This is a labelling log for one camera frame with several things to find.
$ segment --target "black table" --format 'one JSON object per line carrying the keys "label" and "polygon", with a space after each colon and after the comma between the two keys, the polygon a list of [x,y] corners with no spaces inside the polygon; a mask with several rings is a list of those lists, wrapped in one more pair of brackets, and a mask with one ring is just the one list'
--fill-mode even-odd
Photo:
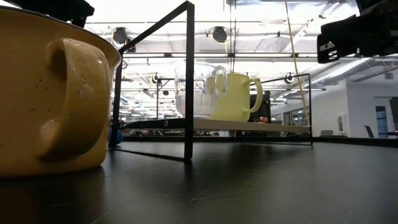
{"label": "black table", "polygon": [[194,154],[184,164],[111,151],[85,172],[2,180],[1,223],[398,223],[397,149],[195,143]]}

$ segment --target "white wall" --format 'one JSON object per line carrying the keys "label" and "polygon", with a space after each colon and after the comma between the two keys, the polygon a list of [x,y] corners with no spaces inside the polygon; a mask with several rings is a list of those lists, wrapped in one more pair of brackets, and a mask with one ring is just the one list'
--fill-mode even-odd
{"label": "white wall", "polygon": [[351,137],[368,138],[364,125],[371,127],[377,137],[376,106],[385,106],[388,130],[394,130],[389,98],[398,96],[398,86],[388,83],[347,84],[349,126]]}
{"label": "white wall", "polygon": [[[326,87],[326,91],[312,92],[312,131],[314,136],[319,136],[321,130],[333,130],[333,134],[350,136],[348,99],[346,82]],[[287,105],[278,105],[271,108],[271,114],[279,114],[303,108],[301,100],[289,100]],[[346,130],[338,129],[338,117],[346,114]]]}

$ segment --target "glass mug handle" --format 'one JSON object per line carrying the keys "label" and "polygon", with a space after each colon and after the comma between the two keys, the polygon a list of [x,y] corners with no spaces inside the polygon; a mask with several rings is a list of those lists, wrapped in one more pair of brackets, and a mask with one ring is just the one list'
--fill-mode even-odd
{"label": "glass mug handle", "polygon": [[243,86],[243,87],[246,87],[246,86],[248,86],[248,85],[249,85],[250,83],[252,83],[252,82],[254,82],[254,83],[256,84],[256,87],[257,87],[257,98],[256,98],[256,102],[255,102],[253,108],[251,108],[251,109],[243,109],[243,111],[245,111],[245,112],[250,112],[250,113],[256,112],[257,110],[260,109],[261,103],[262,103],[262,97],[263,97],[263,95],[262,95],[262,85],[261,85],[261,81],[260,81],[259,78],[250,78],[250,79],[246,80],[246,81],[242,84],[242,86]]}
{"label": "glass mug handle", "polygon": [[88,152],[108,121],[110,77],[104,53],[96,47],[61,38],[45,49],[48,75],[66,82],[63,110],[42,125],[37,145],[45,160],[69,159]]}
{"label": "glass mug handle", "polygon": [[[220,89],[220,78],[217,77],[217,75],[219,75],[219,73],[221,73],[221,77],[222,77],[222,83],[221,83],[221,87],[222,89]],[[227,91],[227,86],[228,86],[228,72],[226,71],[226,69],[222,66],[217,66],[214,70],[213,70],[213,74],[215,75],[215,85],[216,85],[216,95],[217,96],[225,96],[226,91]]]}

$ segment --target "yellow mug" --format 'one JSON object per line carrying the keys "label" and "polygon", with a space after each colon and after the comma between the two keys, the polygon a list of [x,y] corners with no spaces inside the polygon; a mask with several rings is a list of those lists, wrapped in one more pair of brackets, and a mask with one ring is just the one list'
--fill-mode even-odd
{"label": "yellow mug", "polygon": [[0,7],[0,177],[100,165],[118,51],[84,29]]}
{"label": "yellow mug", "polygon": [[[250,108],[250,83],[257,86],[257,98]],[[249,78],[238,73],[228,74],[227,90],[218,98],[217,109],[211,119],[222,121],[248,121],[250,113],[256,112],[262,103],[262,85],[259,78]]]}

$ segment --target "blue object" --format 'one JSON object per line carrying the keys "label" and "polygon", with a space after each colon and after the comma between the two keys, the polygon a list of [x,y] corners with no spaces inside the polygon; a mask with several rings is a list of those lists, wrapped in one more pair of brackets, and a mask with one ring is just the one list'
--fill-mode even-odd
{"label": "blue object", "polygon": [[[112,128],[109,129],[109,138],[108,138],[108,144],[111,144],[111,136],[112,136]],[[123,135],[120,130],[118,130],[118,136],[116,138],[116,144],[119,144],[123,141]]]}

